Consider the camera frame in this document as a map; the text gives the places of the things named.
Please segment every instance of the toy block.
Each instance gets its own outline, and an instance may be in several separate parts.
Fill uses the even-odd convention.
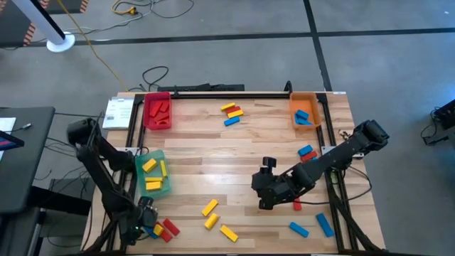
[[[164,220],[163,224],[173,235],[180,233],[180,230],[168,218]]]
[[[235,107],[231,107],[231,108],[228,108],[225,112],[226,114],[230,114],[232,112],[236,112],[236,111],[239,111],[241,110],[239,106],[235,106]]]
[[[164,241],[169,242],[172,239],[172,235],[169,234],[167,230],[163,230],[162,234],[160,235],[161,238],[163,238]]]
[[[299,153],[299,156],[304,156],[311,151],[313,151],[313,147],[311,145],[307,145],[307,146],[304,146],[303,148],[299,149],[298,153]]]
[[[215,223],[220,219],[220,216],[218,216],[216,213],[212,213],[212,215],[208,218],[208,220],[205,222],[204,226],[208,229],[211,230]]]
[[[235,106],[235,103],[234,103],[234,102],[231,102],[231,103],[229,103],[229,104],[226,104],[226,105],[222,106],[222,107],[221,107],[221,111],[225,111],[225,110],[227,110],[227,109],[229,109],[229,108],[231,108],[231,107],[234,107],[234,106]]]
[[[294,210],[301,210],[300,198],[295,198],[294,202],[292,202],[292,205],[294,207]]]
[[[228,227],[226,227],[225,225],[222,225],[221,226],[221,229],[220,231],[225,234],[225,236],[227,236],[229,239],[231,239],[233,242],[237,241],[237,239],[239,238],[238,235],[236,235],[232,230],[230,230]]]
[[[155,228],[154,228],[154,234],[155,235],[161,235],[163,230],[164,230],[164,228],[161,227],[161,225],[155,224]]]
[[[211,202],[202,210],[202,215],[207,217],[207,215],[214,209],[214,207],[218,204],[218,201],[215,199],[212,199]]]
[[[321,226],[322,230],[326,234],[326,237],[329,238],[329,237],[334,236],[333,230],[330,227],[330,225],[328,224],[326,216],[324,216],[323,213],[319,213],[318,215],[316,215],[316,218],[318,219],[319,225]]]
[[[169,112],[160,112],[154,117],[154,121],[161,121],[163,119],[168,119],[169,118]]]
[[[239,117],[239,116],[243,116],[243,111],[242,110],[237,110],[235,112],[227,114],[227,117],[229,117],[229,118]]]
[[[159,110],[159,108],[161,107],[162,104],[163,104],[163,102],[157,102],[157,103],[154,104],[154,107],[152,107],[151,110],[150,110],[150,115],[152,117],[156,116],[156,113],[158,113],[158,110]]]
[[[296,116],[299,117],[299,119],[308,120],[309,114],[305,111],[297,110]]]
[[[303,227],[299,226],[297,223],[294,223],[292,222],[291,224],[289,224],[289,227],[297,232],[298,234],[300,234],[301,236],[303,236],[304,238],[307,238],[308,235],[309,235],[309,232],[308,230],[304,229]]]
[[[143,168],[143,170],[144,170],[145,172],[148,173],[148,172],[150,172],[150,170],[152,170],[153,168],[155,168],[155,166],[156,166],[156,161],[155,161],[155,159],[150,159],[150,160],[148,160],[148,161],[142,166],[142,168]]]
[[[231,124],[235,124],[236,122],[240,122],[239,117],[229,118],[228,120],[225,121],[225,126],[230,126]]]
[[[145,189],[148,191],[158,190],[158,189],[161,189],[162,187],[163,187],[163,183],[161,181],[145,183]]]
[[[306,154],[306,155],[300,157],[300,160],[301,160],[302,162],[305,162],[305,161],[308,161],[308,160],[310,160],[310,159],[312,159],[312,158],[314,158],[314,157],[317,157],[317,156],[318,156],[318,154],[317,154],[315,151],[311,151],[311,152],[309,152],[308,154]]]
[[[164,101],[163,104],[161,105],[161,107],[159,108],[159,110],[161,112],[166,112],[166,111],[168,111],[168,108],[169,108],[169,101]]]
[[[145,182],[163,181],[161,177],[145,177]]]
[[[160,165],[161,165],[161,172],[163,173],[163,177],[168,176],[168,171],[166,170],[166,165],[164,163],[164,160],[160,160]]]

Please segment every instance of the wooden tabletop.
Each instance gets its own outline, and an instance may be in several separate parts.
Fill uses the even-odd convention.
[[[337,143],[343,142],[338,130],[354,128],[346,94],[327,93],[333,128]],[[239,105],[244,116],[240,123],[225,127],[226,114],[220,106],[229,102]],[[164,131],[146,129],[144,146],[150,151],[162,149],[168,159],[172,179],[172,193],[156,200],[159,220],[169,218],[181,233],[165,243],[162,239],[147,238],[129,246],[127,253],[311,253],[337,252],[335,238],[326,238],[315,215],[324,213],[331,224],[328,205],[303,205],[302,211],[294,211],[292,204],[275,206],[274,210],[260,210],[257,194],[251,189],[251,175],[259,171],[263,156],[277,159],[274,170],[279,174],[299,162],[297,151],[310,144],[318,153],[319,144],[315,131],[300,132],[292,128],[289,101],[276,100],[172,100],[172,128]],[[140,118],[136,131],[139,130]],[[329,145],[325,121],[323,133]],[[107,139],[114,146],[124,146],[126,131],[111,131]],[[133,145],[137,144],[138,132]],[[353,166],[365,171],[362,161]],[[354,172],[347,171],[348,197],[368,189],[368,182]],[[102,229],[105,216],[100,192],[93,197],[93,224],[88,245],[91,245]],[[207,218],[201,214],[211,199],[219,205],[214,213],[220,216],[212,230],[206,230]],[[316,187],[301,197],[303,201],[327,201],[326,182],[319,180]],[[371,193],[352,200],[350,209],[354,219],[365,234],[379,247],[384,247]],[[348,245],[346,224],[339,216]],[[289,229],[295,222],[309,231],[303,238]],[[239,239],[231,242],[221,232],[226,225]],[[87,222],[84,240],[90,222]],[[119,239],[114,244],[119,248]]]

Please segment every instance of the black bar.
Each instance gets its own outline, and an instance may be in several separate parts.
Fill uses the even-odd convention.
[[[319,41],[319,35],[316,28],[316,22],[314,21],[313,10],[311,10],[309,0],[304,0],[304,4],[306,17],[308,18],[308,23],[310,25],[311,37],[313,38],[314,50],[316,51],[316,57],[318,59],[319,70],[321,71],[322,81],[326,90],[332,91],[332,84],[330,83],[330,78],[328,77],[326,60],[324,59],[324,54],[322,53],[321,42]]]
[[[87,216],[91,202],[32,186],[28,195],[27,206]]]

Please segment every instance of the blue block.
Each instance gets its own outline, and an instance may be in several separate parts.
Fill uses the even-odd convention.
[[[231,124],[235,124],[236,122],[240,122],[239,117],[229,118],[228,120],[225,121],[225,126],[230,126]]]
[[[305,111],[297,110],[296,116],[299,117],[300,119],[307,120],[309,114]]]
[[[308,235],[309,235],[309,232],[308,230],[304,229],[303,227],[299,226],[297,223],[291,223],[289,224],[289,227],[297,232],[298,234],[300,234],[301,236],[303,236],[304,238],[307,238]]]
[[[156,234],[154,233],[154,229],[153,229],[153,228],[143,227],[143,229],[144,229],[145,232],[147,232],[147,234],[149,234],[153,239],[159,238],[159,236],[156,235]]]
[[[326,237],[333,237],[335,234],[333,233],[332,228],[328,224],[328,221],[326,219],[326,216],[324,216],[323,213],[319,213],[316,215],[316,218],[318,219],[319,225],[321,226],[322,230],[324,230]]]
[[[304,155],[308,154],[311,151],[313,151],[313,148],[311,147],[311,145],[308,145],[308,146],[304,146],[303,148],[301,148],[298,151],[298,153],[299,153],[299,156],[304,156]]]

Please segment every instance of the concrete floor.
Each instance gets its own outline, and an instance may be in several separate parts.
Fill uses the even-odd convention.
[[[202,36],[226,33],[309,32],[302,0],[195,0],[186,15],[166,20],[151,14],[123,28],[93,33],[91,39]],[[318,31],[365,31],[455,27],[450,0],[312,0]],[[185,0],[156,6],[165,15],[188,7]],[[81,26],[103,28],[125,17],[91,1]],[[65,15],[53,15],[73,28]],[[43,36],[37,31],[34,40]],[[321,38],[332,88],[346,91],[356,123],[376,119],[390,134],[385,149],[365,160],[387,249],[427,255],[455,251],[455,158],[442,143],[425,146],[419,137],[428,114],[455,98],[454,33]],[[142,43],[95,46],[129,87],[147,68],[167,65],[162,85],[244,83],[246,90],[323,90],[311,38]],[[52,105],[59,112],[97,114],[122,90],[87,46],[52,54],[45,48],[0,50],[0,105]],[[55,116],[50,135],[65,139],[75,117]],[[79,166],[75,159],[45,151],[36,185],[48,187]],[[75,178],[78,174],[67,177]],[[62,239],[72,245],[77,238]],[[67,250],[43,246],[42,255]]]

